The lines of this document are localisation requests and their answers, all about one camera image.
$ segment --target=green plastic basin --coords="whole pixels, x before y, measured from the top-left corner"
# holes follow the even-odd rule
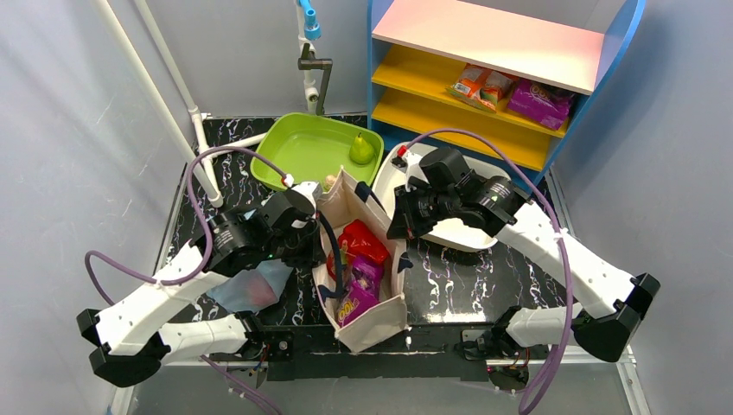
[[[374,147],[375,157],[368,164],[351,161],[348,151],[358,134]],[[374,131],[331,118],[294,112],[282,116],[267,132],[257,153],[290,173],[296,183],[318,181],[338,175],[341,166],[357,181],[372,185],[377,175],[385,143]],[[268,188],[285,190],[280,176],[264,163],[252,162],[252,175]]]

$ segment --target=bag handle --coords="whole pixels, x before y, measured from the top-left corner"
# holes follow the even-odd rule
[[[339,299],[343,297],[344,294],[344,266],[341,263],[341,255],[339,254],[339,241],[336,239],[336,233],[331,227],[331,224],[328,223],[328,220],[326,219],[326,216],[323,214],[323,212],[318,210],[316,211],[316,214],[318,214],[318,220],[321,222],[323,230],[326,231],[326,235],[328,235],[328,242],[331,243],[331,252],[334,253],[334,267],[336,273],[336,291],[329,290],[328,287],[326,287],[325,285],[318,285],[318,290],[321,294],[321,298]]]
[[[369,196],[372,196],[372,199],[377,202],[380,208],[387,213],[384,205],[382,205],[382,202],[379,201],[379,197],[374,193],[374,190],[367,185],[366,182],[358,182],[356,183],[356,188],[354,189],[354,193],[356,193],[356,196],[363,201],[364,203],[367,203],[367,199],[369,199]]]

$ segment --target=wooden shelf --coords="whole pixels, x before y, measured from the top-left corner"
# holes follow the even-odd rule
[[[564,137],[568,131],[568,121],[565,121],[559,130],[550,130],[517,112],[508,110],[508,98],[500,101],[497,112],[493,113],[479,110],[450,96],[445,91],[445,87],[456,82],[464,66],[465,63],[461,61],[394,45],[374,72],[372,82],[441,104],[452,105],[486,118],[497,118],[529,130],[544,132],[554,137]]]
[[[459,0],[394,0],[372,37],[586,95],[603,45],[603,34]]]
[[[496,144],[513,162],[537,171],[545,165],[551,141],[547,134],[395,89],[385,91],[374,108],[372,118],[416,133],[446,127],[472,131]],[[491,149],[471,137],[454,133],[441,133],[434,137],[499,158]]]

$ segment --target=red snack bag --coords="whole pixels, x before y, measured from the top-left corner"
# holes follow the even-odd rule
[[[357,219],[346,225],[338,241],[341,250],[346,251],[344,265],[351,265],[357,255],[367,257],[376,265],[384,265],[385,260],[389,258],[387,248],[361,220]],[[333,252],[326,258],[326,269],[331,278],[336,279]]]

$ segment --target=pink shelf top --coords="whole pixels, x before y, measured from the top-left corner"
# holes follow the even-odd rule
[[[460,0],[394,0],[374,39],[590,94],[603,34]]]

